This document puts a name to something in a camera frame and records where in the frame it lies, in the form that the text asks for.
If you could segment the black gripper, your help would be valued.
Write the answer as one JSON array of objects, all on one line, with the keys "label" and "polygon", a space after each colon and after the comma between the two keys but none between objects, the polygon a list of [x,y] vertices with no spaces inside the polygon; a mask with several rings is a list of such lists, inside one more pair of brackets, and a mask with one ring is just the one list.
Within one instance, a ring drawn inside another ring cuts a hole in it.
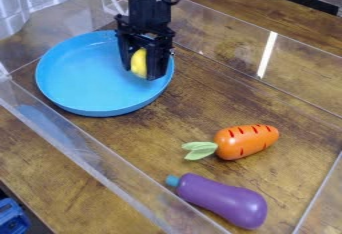
[{"label": "black gripper", "polygon": [[[169,28],[172,22],[172,0],[129,0],[129,14],[118,14],[118,46],[124,68],[132,70],[132,58],[140,49],[142,36],[152,33],[153,41],[172,41],[176,32]],[[166,75],[172,47],[150,44],[148,46],[148,79]]]}]

